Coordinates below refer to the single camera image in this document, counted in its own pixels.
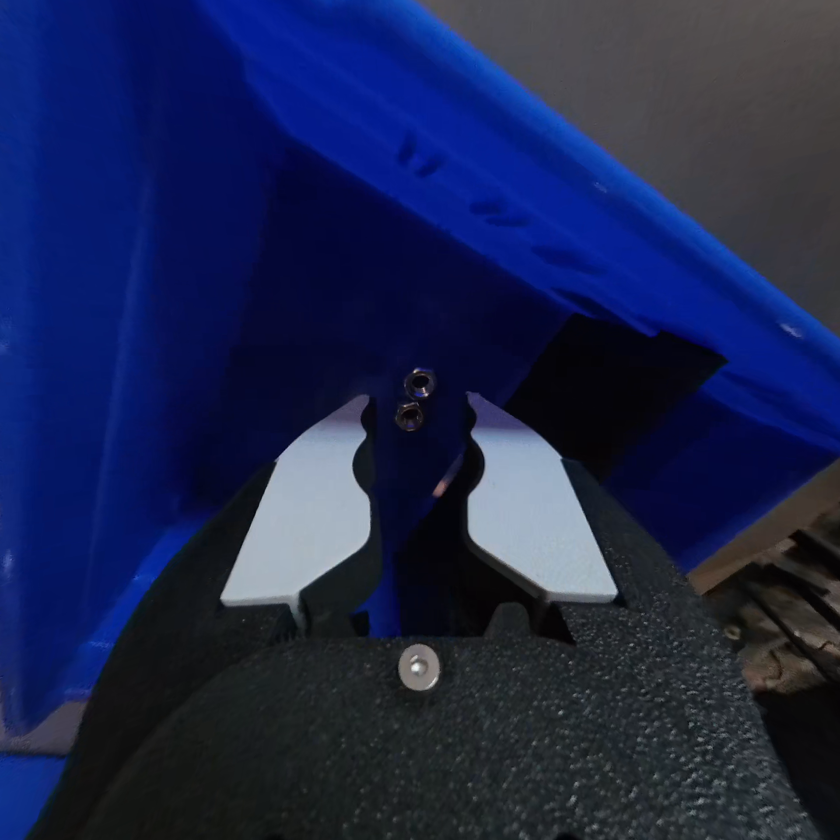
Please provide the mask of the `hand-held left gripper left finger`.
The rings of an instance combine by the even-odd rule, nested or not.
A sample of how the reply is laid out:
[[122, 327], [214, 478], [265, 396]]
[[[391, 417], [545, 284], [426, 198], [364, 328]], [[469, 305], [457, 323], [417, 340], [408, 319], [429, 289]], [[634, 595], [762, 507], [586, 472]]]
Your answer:
[[368, 395], [356, 396], [276, 458], [220, 595], [224, 607], [285, 606], [300, 627], [325, 627], [374, 593], [382, 530], [369, 408]]

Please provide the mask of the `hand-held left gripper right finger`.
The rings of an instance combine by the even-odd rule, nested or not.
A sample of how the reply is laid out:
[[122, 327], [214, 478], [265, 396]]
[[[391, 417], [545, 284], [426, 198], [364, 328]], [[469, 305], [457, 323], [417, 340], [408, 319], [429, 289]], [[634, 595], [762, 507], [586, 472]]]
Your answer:
[[466, 399], [480, 460], [465, 500], [470, 548], [544, 602], [614, 602], [613, 574], [560, 453], [479, 393]]

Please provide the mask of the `blue plastic bin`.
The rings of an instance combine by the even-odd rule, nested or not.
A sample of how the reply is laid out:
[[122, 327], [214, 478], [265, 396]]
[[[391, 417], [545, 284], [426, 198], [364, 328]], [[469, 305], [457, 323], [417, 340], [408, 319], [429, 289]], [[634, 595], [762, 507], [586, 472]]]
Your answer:
[[[607, 604], [466, 536], [576, 313], [728, 360], [561, 456]], [[224, 607], [360, 395], [374, 593]], [[418, 3], [2, 2], [2, 838], [824, 838], [684, 573], [837, 457], [838, 338]]]

